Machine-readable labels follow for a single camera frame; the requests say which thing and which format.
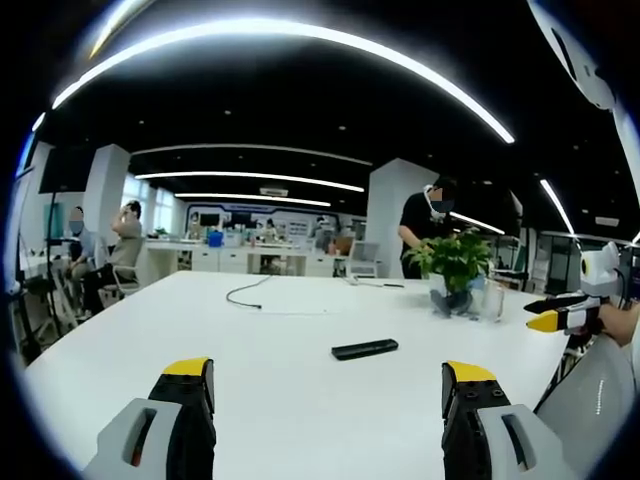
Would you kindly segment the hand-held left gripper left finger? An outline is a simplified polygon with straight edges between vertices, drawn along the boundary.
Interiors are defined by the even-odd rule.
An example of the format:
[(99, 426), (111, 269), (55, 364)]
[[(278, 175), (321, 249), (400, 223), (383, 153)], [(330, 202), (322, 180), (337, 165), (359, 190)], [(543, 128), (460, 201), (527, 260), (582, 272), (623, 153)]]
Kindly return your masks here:
[(129, 402), (98, 434), (85, 479), (211, 479), (216, 446), (214, 361), (166, 367), (146, 398)]

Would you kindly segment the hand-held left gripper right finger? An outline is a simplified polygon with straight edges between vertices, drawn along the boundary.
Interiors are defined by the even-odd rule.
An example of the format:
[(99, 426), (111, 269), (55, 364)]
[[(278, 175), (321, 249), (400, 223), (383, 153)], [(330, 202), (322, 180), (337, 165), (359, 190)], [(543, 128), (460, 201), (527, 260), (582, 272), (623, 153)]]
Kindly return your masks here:
[(528, 407), (513, 404), (488, 370), (446, 361), (442, 371), (447, 479), (574, 479), (560, 439)]

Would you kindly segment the person's right hand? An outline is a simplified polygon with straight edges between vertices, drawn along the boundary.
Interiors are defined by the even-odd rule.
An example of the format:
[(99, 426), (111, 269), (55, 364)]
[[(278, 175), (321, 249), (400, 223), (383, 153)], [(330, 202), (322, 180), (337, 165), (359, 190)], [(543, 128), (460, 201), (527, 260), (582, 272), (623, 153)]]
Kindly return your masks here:
[(621, 347), (631, 343), (639, 318), (640, 304), (634, 303), (630, 309), (622, 310), (611, 304), (603, 304), (599, 309), (599, 318), (603, 331)]

